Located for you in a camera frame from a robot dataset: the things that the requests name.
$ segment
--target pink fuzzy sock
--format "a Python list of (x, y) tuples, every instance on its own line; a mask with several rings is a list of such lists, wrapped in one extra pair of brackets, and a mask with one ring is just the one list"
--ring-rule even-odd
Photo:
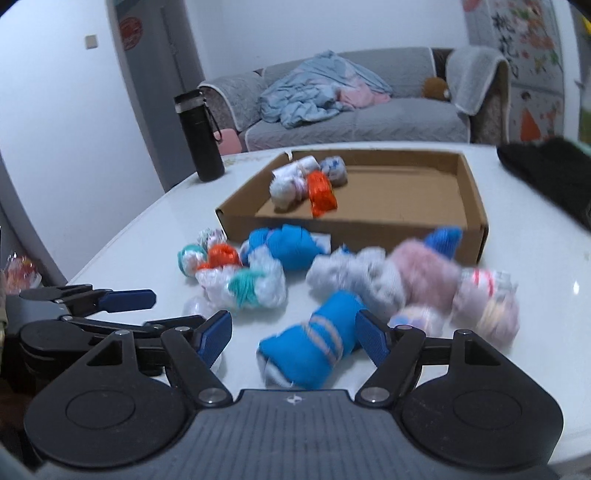
[(452, 310), (461, 268), (419, 240), (406, 240), (388, 257), (400, 271), (407, 304), (433, 307), (442, 314)]

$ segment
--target black water bottle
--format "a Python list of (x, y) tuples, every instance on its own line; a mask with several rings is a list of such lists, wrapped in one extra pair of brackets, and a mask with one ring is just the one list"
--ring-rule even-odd
[(213, 136), (209, 116), (217, 122), (207, 108), (201, 90), (193, 90), (174, 98), (174, 107), (181, 120), (183, 132), (189, 144), (193, 163), (201, 181), (212, 181), (221, 177), (224, 172), (222, 157), (217, 149), (217, 141)]

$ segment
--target table surface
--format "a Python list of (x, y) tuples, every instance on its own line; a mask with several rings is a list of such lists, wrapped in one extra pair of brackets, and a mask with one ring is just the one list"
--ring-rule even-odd
[[(507, 270), (518, 282), (521, 330), (506, 352), (560, 404), (564, 431), (551, 463), (560, 473), (591, 466), (591, 235), (560, 209), (501, 166), (496, 149), (480, 145), (422, 142), (335, 144), (305, 147), (447, 150), (465, 154), (478, 184), (490, 224), (482, 266)], [(226, 174), (211, 183), (191, 176), (133, 220), (71, 283), (95, 288), (151, 288), (158, 296), (152, 310), (97, 314), (95, 318), (139, 325), (147, 320), (181, 316), (196, 289), (179, 272), (177, 251), (194, 242), (203, 228), (217, 228), (215, 208), (278, 152), (225, 157)], [(284, 310), (233, 315), (233, 336), (223, 353), (218, 376), (237, 396), (243, 388), (263, 388), (256, 364), (258, 343), (294, 323), (307, 320), (318, 306), (305, 273), (288, 274)], [(447, 329), (445, 335), (451, 337)], [(351, 395), (374, 366), (359, 351), (337, 366), (329, 388)], [(427, 367), (421, 381), (444, 374)]]

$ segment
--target wall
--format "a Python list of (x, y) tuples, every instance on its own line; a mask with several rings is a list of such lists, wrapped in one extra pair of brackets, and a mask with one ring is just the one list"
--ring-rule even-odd
[[(85, 49), (89, 34), (98, 36), (98, 48)], [(36, 234), (70, 279), (163, 194), (105, 0), (20, 0), (0, 18), (0, 65), (4, 167)]]
[(553, 0), (556, 24), (560, 33), (562, 65), (564, 69), (564, 131), (571, 140), (579, 137), (579, 118), (581, 92), (577, 82), (581, 82), (579, 47), (577, 45), (574, 19), (568, 0)]
[(323, 50), (468, 44), (460, 0), (185, 0), (206, 78)]

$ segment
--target metal screw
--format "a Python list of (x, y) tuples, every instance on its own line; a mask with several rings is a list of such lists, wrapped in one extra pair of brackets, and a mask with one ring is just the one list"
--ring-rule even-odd
[(210, 387), (206, 388), (205, 390), (199, 393), (199, 400), (207, 405), (215, 405), (226, 400), (228, 394), (224, 392), (221, 388), (217, 387)]
[(361, 398), (370, 403), (380, 403), (388, 399), (390, 392), (382, 387), (368, 387), (361, 391)]

